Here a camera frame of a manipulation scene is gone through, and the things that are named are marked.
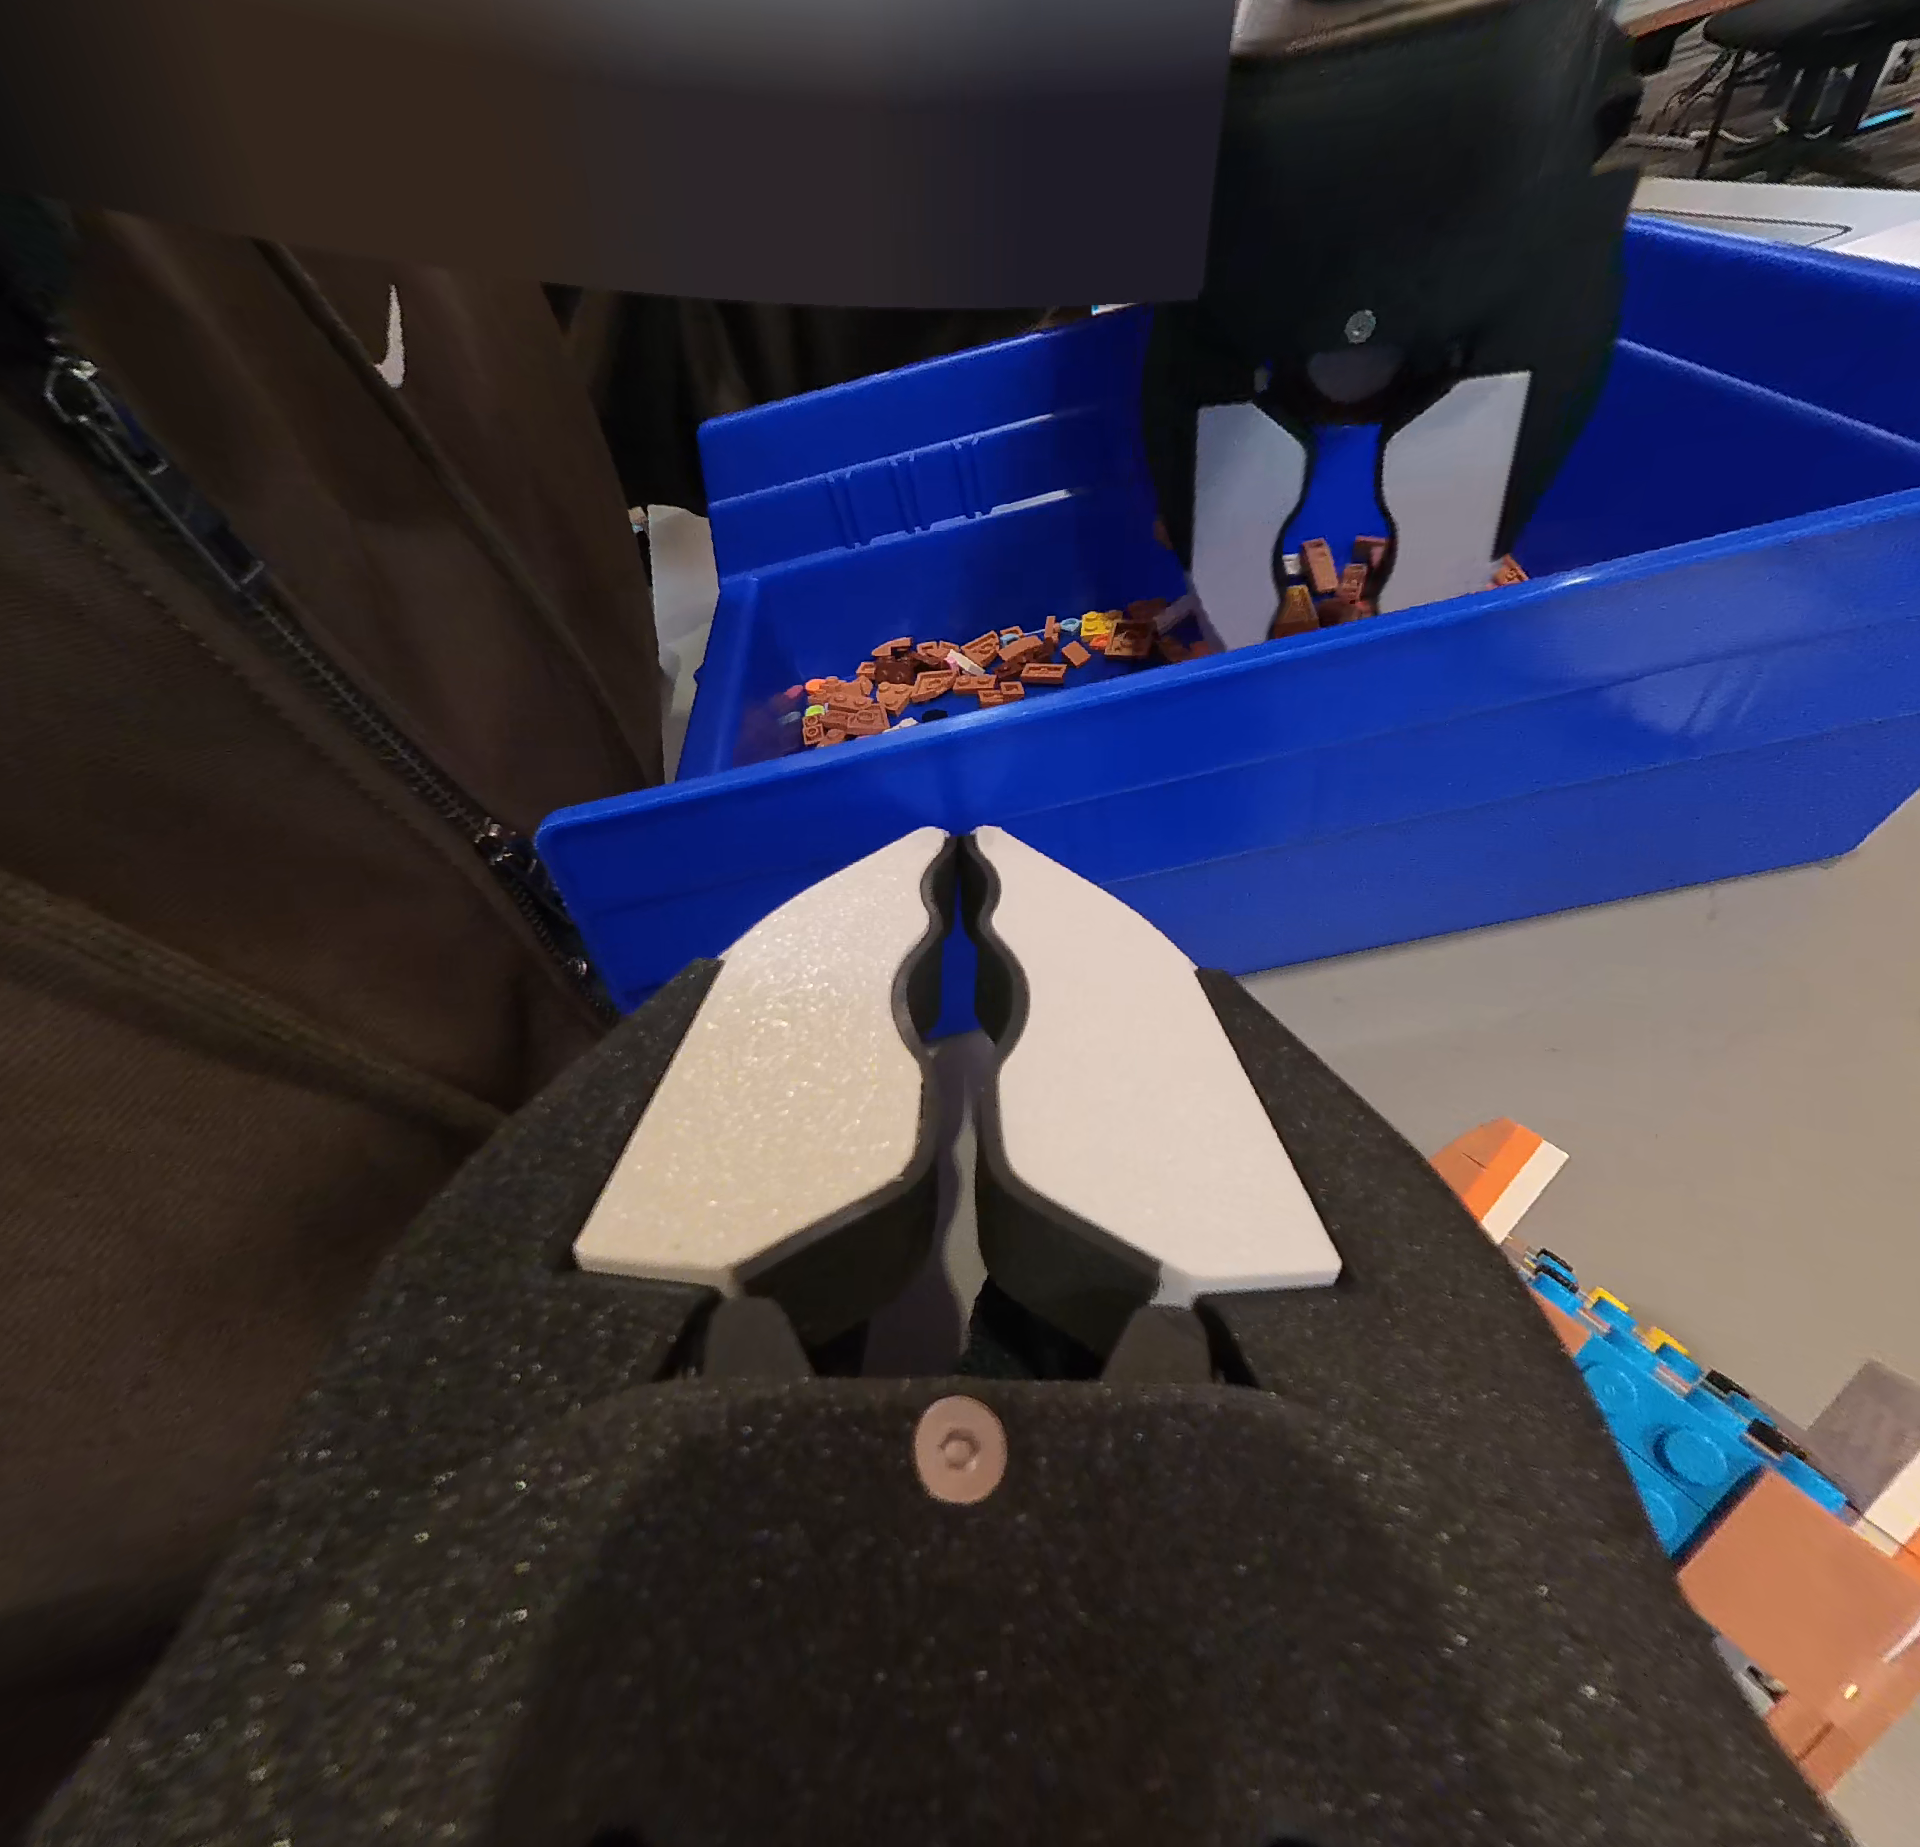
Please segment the pile of small lego pieces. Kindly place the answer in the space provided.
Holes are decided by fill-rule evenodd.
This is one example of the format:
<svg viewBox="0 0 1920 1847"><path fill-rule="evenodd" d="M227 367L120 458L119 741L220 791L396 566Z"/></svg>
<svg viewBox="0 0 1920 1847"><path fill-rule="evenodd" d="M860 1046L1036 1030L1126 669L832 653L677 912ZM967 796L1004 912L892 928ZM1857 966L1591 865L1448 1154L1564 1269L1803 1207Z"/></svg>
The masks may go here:
<svg viewBox="0 0 1920 1847"><path fill-rule="evenodd" d="M1343 554L1326 537L1282 551L1280 604L1265 640L1317 635L1380 613L1396 560L1385 535L1357 535ZM998 627L968 640L881 640L850 675L812 675L772 700L777 751L830 750L957 711L1023 700L1226 653L1197 595L1143 598L1120 609L1051 615L1038 627Z"/></svg>

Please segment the partly built lego model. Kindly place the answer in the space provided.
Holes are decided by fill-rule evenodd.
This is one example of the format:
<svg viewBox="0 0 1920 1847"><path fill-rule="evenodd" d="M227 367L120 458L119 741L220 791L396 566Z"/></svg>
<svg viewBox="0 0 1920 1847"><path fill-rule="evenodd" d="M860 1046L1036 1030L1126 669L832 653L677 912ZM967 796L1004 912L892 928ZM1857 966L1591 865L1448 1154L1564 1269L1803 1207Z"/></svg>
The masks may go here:
<svg viewBox="0 0 1920 1847"><path fill-rule="evenodd" d="M1433 1167L1560 1337L1682 1595L1774 1741L1832 1794L1917 1704L1917 1382L1867 1360L1805 1433L1522 1238L1566 1163L1513 1119Z"/></svg>

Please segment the blue plastic bin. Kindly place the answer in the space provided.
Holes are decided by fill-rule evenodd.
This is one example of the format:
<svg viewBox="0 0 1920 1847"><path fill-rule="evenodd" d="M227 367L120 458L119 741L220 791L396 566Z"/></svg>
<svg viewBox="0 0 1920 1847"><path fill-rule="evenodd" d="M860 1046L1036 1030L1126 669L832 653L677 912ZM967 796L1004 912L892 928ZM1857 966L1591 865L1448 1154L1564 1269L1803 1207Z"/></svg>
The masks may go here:
<svg viewBox="0 0 1920 1847"><path fill-rule="evenodd" d="M1522 584L793 750L784 692L890 636L1178 593L1148 324L708 421L679 775L536 835L619 1004L923 824L1007 826L1249 973L1813 863L1917 796L1917 270L1660 220Z"/></svg>

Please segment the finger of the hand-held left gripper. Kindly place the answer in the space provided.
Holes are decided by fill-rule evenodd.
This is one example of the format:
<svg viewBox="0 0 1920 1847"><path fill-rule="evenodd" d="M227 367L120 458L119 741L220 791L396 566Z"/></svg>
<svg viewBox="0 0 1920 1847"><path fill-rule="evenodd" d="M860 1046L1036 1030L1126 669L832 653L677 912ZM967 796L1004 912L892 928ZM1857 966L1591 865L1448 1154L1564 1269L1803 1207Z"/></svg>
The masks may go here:
<svg viewBox="0 0 1920 1847"><path fill-rule="evenodd" d="M1307 446L1258 398L1200 409L1191 477L1191 593L1228 651L1317 632L1315 593L1285 572L1285 533L1309 484Z"/></svg>
<svg viewBox="0 0 1920 1847"><path fill-rule="evenodd" d="M1462 376L1380 448L1391 529L1380 598L1460 598L1490 587L1530 374Z"/></svg>

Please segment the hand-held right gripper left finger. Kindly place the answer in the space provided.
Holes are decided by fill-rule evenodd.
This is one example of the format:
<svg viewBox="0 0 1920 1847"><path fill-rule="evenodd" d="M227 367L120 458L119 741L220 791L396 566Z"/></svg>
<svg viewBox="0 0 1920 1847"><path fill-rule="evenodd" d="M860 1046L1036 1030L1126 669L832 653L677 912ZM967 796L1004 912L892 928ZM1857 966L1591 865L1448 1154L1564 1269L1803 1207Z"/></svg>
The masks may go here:
<svg viewBox="0 0 1920 1847"><path fill-rule="evenodd" d="M574 1240L583 1273L803 1296L890 1296L926 1252L877 1266L850 1238L923 1170L922 1025L950 835L922 826L806 886L718 959L695 1018Z"/></svg>

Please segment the black office chair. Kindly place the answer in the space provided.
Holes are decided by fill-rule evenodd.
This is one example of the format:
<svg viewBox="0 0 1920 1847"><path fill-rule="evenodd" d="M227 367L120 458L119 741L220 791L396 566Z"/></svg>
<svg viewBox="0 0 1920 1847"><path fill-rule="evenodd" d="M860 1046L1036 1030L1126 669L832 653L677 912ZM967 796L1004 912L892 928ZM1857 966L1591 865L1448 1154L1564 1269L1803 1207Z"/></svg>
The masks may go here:
<svg viewBox="0 0 1920 1847"><path fill-rule="evenodd" d="M1893 52L1917 41L1919 0L1752 0L1708 16L1702 36L1731 58L1708 155L1725 134L1745 58L1771 58L1796 84L1776 139L1836 143L1861 131Z"/></svg>

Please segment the person's brown jacket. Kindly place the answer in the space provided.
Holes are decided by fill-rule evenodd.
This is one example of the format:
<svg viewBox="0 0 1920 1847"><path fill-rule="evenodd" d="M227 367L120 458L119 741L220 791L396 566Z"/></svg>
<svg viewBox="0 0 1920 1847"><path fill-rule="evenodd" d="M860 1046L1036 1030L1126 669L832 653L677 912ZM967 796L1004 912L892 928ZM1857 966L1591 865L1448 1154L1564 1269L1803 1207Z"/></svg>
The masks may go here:
<svg viewBox="0 0 1920 1847"><path fill-rule="evenodd" d="M705 420L1065 324L540 284L4 194L4 1843L370 1278L613 1010Z"/></svg>

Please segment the white paper sheet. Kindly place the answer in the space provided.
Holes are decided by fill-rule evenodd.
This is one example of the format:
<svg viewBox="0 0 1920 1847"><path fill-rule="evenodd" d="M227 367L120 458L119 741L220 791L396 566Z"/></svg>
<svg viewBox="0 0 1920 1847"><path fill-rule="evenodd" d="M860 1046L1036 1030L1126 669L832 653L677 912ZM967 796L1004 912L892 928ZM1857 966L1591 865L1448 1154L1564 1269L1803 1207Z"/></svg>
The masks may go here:
<svg viewBox="0 0 1920 1847"><path fill-rule="evenodd" d="M661 711L665 782L677 778L689 737L708 636L718 604L718 572L705 517L649 506L645 529L661 646Z"/></svg>

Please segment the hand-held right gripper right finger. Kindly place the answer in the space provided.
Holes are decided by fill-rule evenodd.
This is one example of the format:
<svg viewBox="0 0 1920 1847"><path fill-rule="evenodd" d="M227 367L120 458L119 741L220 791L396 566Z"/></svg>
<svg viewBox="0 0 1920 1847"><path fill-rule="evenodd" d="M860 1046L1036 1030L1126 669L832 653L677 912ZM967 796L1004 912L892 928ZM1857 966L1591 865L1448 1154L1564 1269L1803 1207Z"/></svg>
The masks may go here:
<svg viewBox="0 0 1920 1847"><path fill-rule="evenodd" d="M1187 953L1002 826L964 849L988 1273L1023 1306L1337 1282L1336 1242Z"/></svg>

